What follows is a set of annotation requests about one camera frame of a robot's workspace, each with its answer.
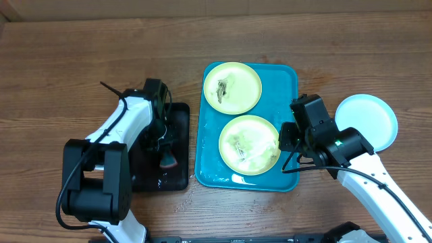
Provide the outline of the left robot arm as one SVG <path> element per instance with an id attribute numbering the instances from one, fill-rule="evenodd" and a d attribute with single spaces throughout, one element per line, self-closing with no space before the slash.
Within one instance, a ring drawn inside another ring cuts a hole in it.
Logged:
<path id="1" fill-rule="evenodd" d="M 141 89 L 111 91 L 119 97 L 111 116 L 85 139 L 64 146 L 55 216 L 67 230 L 98 229 L 108 242 L 145 242 L 147 230 L 130 208 L 129 152 L 137 144 L 162 161 L 177 163 L 167 123 L 172 97 L 161 80 L 152 78 Z"/>

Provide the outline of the green orange scrub sponge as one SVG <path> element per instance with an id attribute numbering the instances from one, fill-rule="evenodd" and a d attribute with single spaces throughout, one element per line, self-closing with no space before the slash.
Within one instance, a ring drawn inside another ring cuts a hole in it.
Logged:
<path id="1" fill-rule="evenodd" d="M 178 165 L 177 159 L 175 158 L 170 146 L 164 146 L 161 149 L 161 153 L 161 161 L 159 163 L 160 168 L 170 169 Z"/>

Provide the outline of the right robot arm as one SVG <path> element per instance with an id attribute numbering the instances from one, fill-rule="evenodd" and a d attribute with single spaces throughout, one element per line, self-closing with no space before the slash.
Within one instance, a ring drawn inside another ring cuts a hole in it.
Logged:
<path id="1" fill-rule="evenodd" d="M 281 126 L 281 151 L 311 159 L 303 171 L 327 170 L 362 203 L 391 242 L 431 241 L 431 222 L 394 182 L 357 129 L 339 130 L 317 94 L 294 99 L 290 109 L 294 120 Z"/>

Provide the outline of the light blue plate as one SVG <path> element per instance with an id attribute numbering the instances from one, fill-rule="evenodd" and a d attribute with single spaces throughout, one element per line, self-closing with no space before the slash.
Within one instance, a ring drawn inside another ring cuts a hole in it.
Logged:
<path id="1" fill-rule="evenodd" d="M 398 121 L 392 108 L 370 94 L 355 94 L 344 99 L 335 112 L 339 130 L 357 129 L 374 151 L 390 147 L 398 135 Z"/>

